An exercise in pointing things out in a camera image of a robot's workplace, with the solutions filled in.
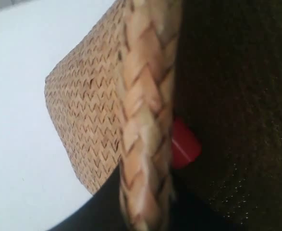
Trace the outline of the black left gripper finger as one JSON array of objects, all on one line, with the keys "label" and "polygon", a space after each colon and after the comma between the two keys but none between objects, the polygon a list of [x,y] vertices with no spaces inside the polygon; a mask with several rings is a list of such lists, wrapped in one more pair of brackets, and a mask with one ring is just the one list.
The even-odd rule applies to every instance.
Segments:
[{"label": "black left gripper finger", "polygon": [[51,231],[126,231],[120,212],[119,167],[93,197]]}]

